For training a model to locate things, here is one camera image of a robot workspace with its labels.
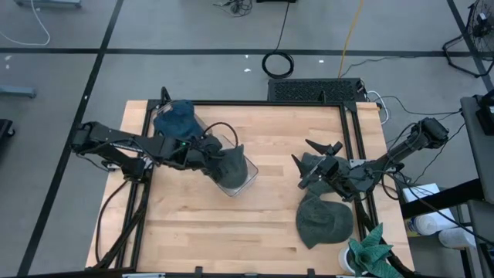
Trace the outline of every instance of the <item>wooden table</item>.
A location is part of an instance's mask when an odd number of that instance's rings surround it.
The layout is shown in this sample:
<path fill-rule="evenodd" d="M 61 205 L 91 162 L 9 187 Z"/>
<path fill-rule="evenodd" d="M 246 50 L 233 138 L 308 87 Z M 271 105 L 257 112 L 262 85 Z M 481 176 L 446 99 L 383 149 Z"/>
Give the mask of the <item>wooden table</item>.
<path fill-rule="evenodd" d="M 147 101 L 128 101 L 120 129 L 140 134 Z M 358 103 L 358 115 L 368 158 L 386 151 L 375 103 Z M 143 241 L 137 270 L 140 272 L 194 272 L 203 266 L 205 273 L 343 274 L 337 256 L 347 246 L 319 244 L 308 250 L 296 231 L 295 214 L 305 192 L 297 188 L 299 172 L 291 154 L 301 157 L 314 153 L 305 143 L 344 142 L 340 113 L 336 107 L 241 107 L 196 106 L 196 114 L 207 124 L 230 123 L 245 145 L 245 155 L 259 169 L 252 187 L 239 196 L 228 197 L 200 171 L 176 171 L 167 167 L 154 170 L 147 208 Z M 357 146 L 352 132 L 352 145 Z M 230 130 L 217 126 L 214 134 L 230 141 Z M 358 157 L 354 147 L 354 157 Z M 338 154 L 345 156 L 343 149 Z M 394 185 L 391 180 L 387 185 Z M 109 174 L 105 200 L 120 184 L 120 172 Z M 108 205 L 102 219 L 100 255 L 120 234 L 129 188 L 122 190 Z M 384 223 L 384 238 L 407 267 L 413 262 L 404 230 L 400 205 L 389 199 L 382 187 L 374 197 L 377 215 Z M 337 194 L 323 199 L 341 202 Z M 354 210 L 353 205 L 346 203 Z M 352 237 L 358 239 L 357 224 Z M 124 265 L 128 265 L 126 256 Z M 94 240 L 87 266 L 95 264 Z"/>

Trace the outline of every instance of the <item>yellow cable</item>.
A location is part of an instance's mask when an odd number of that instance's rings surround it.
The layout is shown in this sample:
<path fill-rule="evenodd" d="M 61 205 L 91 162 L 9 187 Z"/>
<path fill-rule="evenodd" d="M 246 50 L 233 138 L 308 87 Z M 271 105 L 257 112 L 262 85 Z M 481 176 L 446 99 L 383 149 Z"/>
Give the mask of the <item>yellow cable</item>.
<path fill-rule="evenodd" d="M 357 24 L 358 15 L 362 12 L 362 7 L 364 6 L 364 0 L 360 0 L 360 4 L 358 5 L 357 13 L 355 14 L 354 20 L 352 21 L 352 25 L 350 26 L 350 31 L 347 35 L 347 40 L 345 41 L 345 47 L 343 47 L 343 53 L 341 54 L 341 62 L 340 62 L 340 70 L 338 70 L 338 78 L 341 78 L 341 70 L 343 69 L 343 61 L 345 60 L 345 53 L 347 52 L 348 43 L 350 42 L 350 37 L 352 36 L 352 32 L 354 31 L 355 25 Z"/>

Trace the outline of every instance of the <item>gray floor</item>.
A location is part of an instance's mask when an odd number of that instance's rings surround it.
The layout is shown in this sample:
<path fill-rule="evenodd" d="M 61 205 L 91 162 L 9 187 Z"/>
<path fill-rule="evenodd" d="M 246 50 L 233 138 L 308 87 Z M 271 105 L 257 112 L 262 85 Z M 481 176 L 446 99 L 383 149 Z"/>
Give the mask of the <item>gray floor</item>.
<path fill-rule="evenodd" d="M 97 48 L 115 0 L 84 0 L 83 9 L 45 8 L 40 18 L 52 35 L 53 48 Z M 125 0 L 110 48 L 270 49 L 277 43 L 285 4 L 255 5 L 251 15 L 231 19 L 211 6 L 213 0 Z M 457 0 L 462 17 L 468 1 Z M 307 0 L 292 5 L 280 48 L 341 49 L 357 1 Z M 0 2 L 0 30 L 13 39 L 44 40 L 27 8 Z M 349 49 L 440 50 L 459 34 L 446 1 L 366 2 Z M 0 37 L 0 47 L 18 47 Z M 465 51 L 465 43 L 455 50 Z M 94 55 L 5 54 L 0 83 L 33 86 L 34 100 L 0 98 L 0 118 L 15 121 L 17 134 L 0 161 L 0 276 L 15 275 L 49 188 L 70 124 L 95 59 Z M 367 57 L 348 56 L 345 64 Z M 268 77 L 262 56 L 106 55 L 84 120 L 118 127 L 127 100 L 157 98 L 166 86 L 175 99 L 264 100 Z M 339 56 L 294 56 L 292 78 L 335 77 Z M 475 69 L 471 58 L 455 58 Z M 282 72 L 284 61 L 269 68 Z M 480 79 L 449 67 L 444 58 L 392 59 L 353 68 L 368 90 L 399 97 L 409 110 L 454 111 L 459 98 L 486 93 Z M 384 125 L 388 140 L 420 116 L 406 114 L 386 99 L 391 119 Z M 456 115 L 443 121 L 451 131 L 462 124 Z M 422 151 L 405 161 L 405 174 L 417 177 L 437 151 Z M 428 169 L 420 182 L 443 188 L 475 178 L 475 166 L 463 130 Z M 31 274 L 81 270 L 93 236 L 106 175 L 71 157 L 52 214 L 32 264 Z M 463 276 L 459 252 L 440 246 L 437 236 L 411 240 L 416 269 L 429 275 Z"/>

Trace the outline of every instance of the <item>black mesh tray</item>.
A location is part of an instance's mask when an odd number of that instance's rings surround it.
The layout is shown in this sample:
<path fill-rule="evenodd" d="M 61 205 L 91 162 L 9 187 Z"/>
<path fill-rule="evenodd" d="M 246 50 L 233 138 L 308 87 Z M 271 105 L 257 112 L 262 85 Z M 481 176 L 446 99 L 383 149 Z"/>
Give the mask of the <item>black mesh tray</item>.
<path fill-rule="evenodd" d="M 328 103 L 365 101 L 360 78 L 270 80 L 268 84 L 269 101 L 321 101 L 322 92 Z"/>

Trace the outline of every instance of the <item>blue cloth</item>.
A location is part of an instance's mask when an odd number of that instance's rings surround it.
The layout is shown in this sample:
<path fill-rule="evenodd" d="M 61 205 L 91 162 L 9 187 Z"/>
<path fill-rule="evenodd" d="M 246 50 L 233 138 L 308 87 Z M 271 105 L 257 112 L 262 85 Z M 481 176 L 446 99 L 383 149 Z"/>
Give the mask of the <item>blue cloth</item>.
<path fill-rule="evenodd" d="M 194 105 L 190 100 L 172 102 L 171 109 L 158 114 L 153 124 L 163 136 L 181 140 L 199 138 L 204 131 L 194 117 Z"/>

